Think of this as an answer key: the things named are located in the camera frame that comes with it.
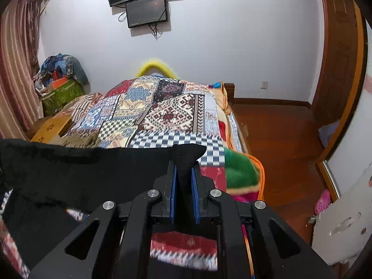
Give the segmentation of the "black pants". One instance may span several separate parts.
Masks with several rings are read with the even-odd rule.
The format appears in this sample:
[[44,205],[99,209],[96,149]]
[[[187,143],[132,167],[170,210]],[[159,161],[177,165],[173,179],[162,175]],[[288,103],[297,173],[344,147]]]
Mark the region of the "black pants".
[[1,192],[10,192],[3,220],[28,268],[78,226],[68,209],[92,213],[111,200],[124,203],[150,189],[170,162],[181,178],[204,155],[197,144],[131,149],[76,149],[1,141]]

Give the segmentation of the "colourful fleece blanket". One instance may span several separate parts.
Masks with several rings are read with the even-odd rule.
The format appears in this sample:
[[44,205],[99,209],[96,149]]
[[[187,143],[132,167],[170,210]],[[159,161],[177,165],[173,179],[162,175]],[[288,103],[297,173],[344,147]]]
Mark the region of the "colourful fleece blanket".
[[241,202],[264,199],[266,174],[261,162],[249,154],[233,112],[235,85],[218,82],[210,86],[218,112],[219,132],[224,146],[226,190]]

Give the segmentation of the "patchwork patterned bedspread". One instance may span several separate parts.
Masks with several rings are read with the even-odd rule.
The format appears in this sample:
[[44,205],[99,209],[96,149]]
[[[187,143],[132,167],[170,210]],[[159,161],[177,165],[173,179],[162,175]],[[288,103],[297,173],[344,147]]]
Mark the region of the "patchwork patterned bedspread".
[[[206,151],[198,159],[200,171],[225,188],[224,146],[210,86],[157,76],[125,80],[99,99],[66,135],[98,132],[102,149],[204,146]],[[1,269],[1,277],[27,278],[32,268],[23,262],[3,220],[9,197],[10,192],[1,192],[1,248],[10,264],[9,269]],[[74,209],[67,213],[78,224],[90,214]]]

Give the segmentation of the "folded khaki pants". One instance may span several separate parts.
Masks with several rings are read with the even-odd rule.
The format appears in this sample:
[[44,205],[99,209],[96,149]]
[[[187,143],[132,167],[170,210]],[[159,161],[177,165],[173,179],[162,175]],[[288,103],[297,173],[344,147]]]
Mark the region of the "folded khaki pants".
[[72,133],[69,135],[65,135],[64,137],[56,135],[49,142],[49,144],[69,148],[84,149],[98,147],[100,142],[101,139],[98,136],[98,132],[93,132],[86,135]]

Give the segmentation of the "yellow plush headboard item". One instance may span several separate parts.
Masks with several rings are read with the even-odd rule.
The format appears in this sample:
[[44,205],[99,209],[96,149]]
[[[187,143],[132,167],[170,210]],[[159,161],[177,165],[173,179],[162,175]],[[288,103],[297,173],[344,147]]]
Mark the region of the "yellow plush headboard item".
[[148,72],[152,70],[155,70],[156,72],[159,72],[170,79],[178,79],[178,77],[176,77],[176,75],[168,66],[166,66],[165,64],[163,64],[163,62],[156,59],[149,60],[148,62],[143,64],[139,71],[137,72],[136,77],[145,76]]

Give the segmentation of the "pink croc shoe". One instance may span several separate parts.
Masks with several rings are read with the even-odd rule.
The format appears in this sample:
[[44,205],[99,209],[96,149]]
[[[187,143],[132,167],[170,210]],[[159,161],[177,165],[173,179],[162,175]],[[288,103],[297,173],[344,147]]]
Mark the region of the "pink croc shoe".
[[315,215],[320,215],[323,211],[327,209],[327,207],[331,204],[332,199],[330,192],[325,189],[322,193],[320,198],[316,201],[314,206],[314,213]]

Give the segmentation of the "wooden lap tray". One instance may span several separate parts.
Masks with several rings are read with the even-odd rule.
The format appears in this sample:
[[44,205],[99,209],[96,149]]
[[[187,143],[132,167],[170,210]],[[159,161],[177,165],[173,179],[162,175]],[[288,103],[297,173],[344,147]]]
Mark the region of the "wooden lap tray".
[[48,119],[36,134],[31,138],[31,142],[49,144],[55,136],[61,136],[72,123],[70,115],[52,117]]

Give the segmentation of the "green patterned storage box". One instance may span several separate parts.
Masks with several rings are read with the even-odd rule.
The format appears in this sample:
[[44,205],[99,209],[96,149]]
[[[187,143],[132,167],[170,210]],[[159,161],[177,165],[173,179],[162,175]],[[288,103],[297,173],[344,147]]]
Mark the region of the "green patterned storage box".
[[69,81],[41,98],[44,115],[55,115],[73,99],[82,95],[84,95],[84,92],[81,85],[74,79],[69,79]]

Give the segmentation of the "orange box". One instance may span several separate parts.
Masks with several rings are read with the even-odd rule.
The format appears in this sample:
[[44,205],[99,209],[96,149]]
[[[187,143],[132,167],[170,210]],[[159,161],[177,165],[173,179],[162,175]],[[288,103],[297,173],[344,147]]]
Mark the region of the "orange box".
[[48,92],[52,92],[53,90],[56,90],[57,88],[67,83],[68,81],[69,79],[67,77],[62,77],[60,79],[53,80],[50,84],[47,85],[47,90]]

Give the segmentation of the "pile of blue clothes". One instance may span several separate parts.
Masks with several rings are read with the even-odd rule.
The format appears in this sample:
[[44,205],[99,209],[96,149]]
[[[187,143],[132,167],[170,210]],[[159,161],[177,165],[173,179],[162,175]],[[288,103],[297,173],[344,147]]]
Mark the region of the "pile of blue clothes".
[[40,69],[40,78],[45,79],[55,71],[68,78],[73,78],[82,86],[89,84],[88,77],[79,60],[68,54],[58,53],[46,58]]

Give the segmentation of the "striped pink curtain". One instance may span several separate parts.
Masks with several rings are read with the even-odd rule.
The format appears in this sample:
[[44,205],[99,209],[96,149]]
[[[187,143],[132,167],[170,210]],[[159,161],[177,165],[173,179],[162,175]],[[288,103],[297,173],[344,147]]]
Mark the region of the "striped pink curtain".
[[26,140],[43,117],[33,78],[38,63],[43,0],[11,0],[1,14],[1,138]]

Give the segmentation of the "brown wooden door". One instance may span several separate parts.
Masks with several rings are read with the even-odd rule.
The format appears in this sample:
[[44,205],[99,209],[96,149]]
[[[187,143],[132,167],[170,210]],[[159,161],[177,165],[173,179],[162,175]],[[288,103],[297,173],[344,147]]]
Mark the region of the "brown wooden door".
[[330,159],[345,135],[361,95],[366,70],[366,22],[354,0],[322,0],[323,58],[312,111],[319,126],[336,123],[319,162]]

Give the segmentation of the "white wall socket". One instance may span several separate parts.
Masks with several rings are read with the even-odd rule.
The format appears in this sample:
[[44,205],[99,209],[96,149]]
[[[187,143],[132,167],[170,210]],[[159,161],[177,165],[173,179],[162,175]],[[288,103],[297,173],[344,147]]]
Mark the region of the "white wall socket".
[[266,90],[267,86],[268,86],[268,82],[267,81],[262,81],[260,88]]

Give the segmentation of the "small black wall monitor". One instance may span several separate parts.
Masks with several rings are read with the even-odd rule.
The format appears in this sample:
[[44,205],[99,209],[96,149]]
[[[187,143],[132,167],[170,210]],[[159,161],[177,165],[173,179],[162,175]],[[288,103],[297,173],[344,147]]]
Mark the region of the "small black wall monitor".
[[168,0],[134,0],[126,3],[129,28],[168,21]]

